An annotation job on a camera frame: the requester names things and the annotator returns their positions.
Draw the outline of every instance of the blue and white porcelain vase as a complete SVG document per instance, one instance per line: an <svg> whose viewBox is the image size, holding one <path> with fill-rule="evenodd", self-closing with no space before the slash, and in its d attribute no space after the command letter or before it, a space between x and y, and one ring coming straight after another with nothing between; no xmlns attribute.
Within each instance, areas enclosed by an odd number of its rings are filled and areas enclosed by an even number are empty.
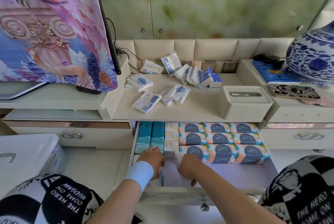
<svg viewBox="0 0 334 224"><path fill-rule="evenodd" d="M334 83L334 21L295 38L287 50L287 64L303 82Z"/></svg>

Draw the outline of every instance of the open drawer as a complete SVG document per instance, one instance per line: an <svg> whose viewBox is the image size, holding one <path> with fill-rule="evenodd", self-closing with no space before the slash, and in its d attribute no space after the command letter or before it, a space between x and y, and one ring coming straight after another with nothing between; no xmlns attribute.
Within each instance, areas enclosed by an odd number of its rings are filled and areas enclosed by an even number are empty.
<svg viewBox="0 0 334 224"><path fill-rule="evenodd" d="M135 140L133 142L129 167L132 166L134 151L140 122L138 122ZM246 195L261 195L270 185L278 172L271 159L261 165L207 164L230 184L240 188ZM165 167L161 168L164 175L164 187L147 186L140 201L147 204L166 205L214 205L197 183L193 188L182 185L180 175L174 164L174 159L166 159Z"/></svg>

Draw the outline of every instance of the electrical outlet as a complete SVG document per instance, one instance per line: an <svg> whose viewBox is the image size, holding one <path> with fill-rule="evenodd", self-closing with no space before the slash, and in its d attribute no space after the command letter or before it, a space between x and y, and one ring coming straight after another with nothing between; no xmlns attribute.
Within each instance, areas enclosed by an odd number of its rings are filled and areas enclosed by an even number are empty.
<svg viewBox="0 0 334 224"><path fill-rule="evenodd" d="M238 61L225 61L221 72L224 74L235 73L238 63Z"/></svg>

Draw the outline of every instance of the tv cover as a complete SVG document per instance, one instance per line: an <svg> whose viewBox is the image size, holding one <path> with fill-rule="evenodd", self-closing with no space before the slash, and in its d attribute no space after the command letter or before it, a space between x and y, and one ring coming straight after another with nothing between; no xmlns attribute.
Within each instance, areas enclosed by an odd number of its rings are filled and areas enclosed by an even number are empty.
<svg viewBox="0 0 334 224"><path fill-rule="evenodd" d="M0 0L0 25L0 81L117 88L98 0Z"/></svg>

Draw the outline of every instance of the marble wall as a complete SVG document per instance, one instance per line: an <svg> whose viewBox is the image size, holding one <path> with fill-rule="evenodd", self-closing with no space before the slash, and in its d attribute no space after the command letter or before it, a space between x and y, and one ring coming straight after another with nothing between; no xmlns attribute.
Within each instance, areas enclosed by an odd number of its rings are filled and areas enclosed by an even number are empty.
<svg viewBox="0 0 334 224"><path fill-rule="evenodd" d="M102 5L117 39L271 38L303 33L325 1L102 0Z"/></svg>

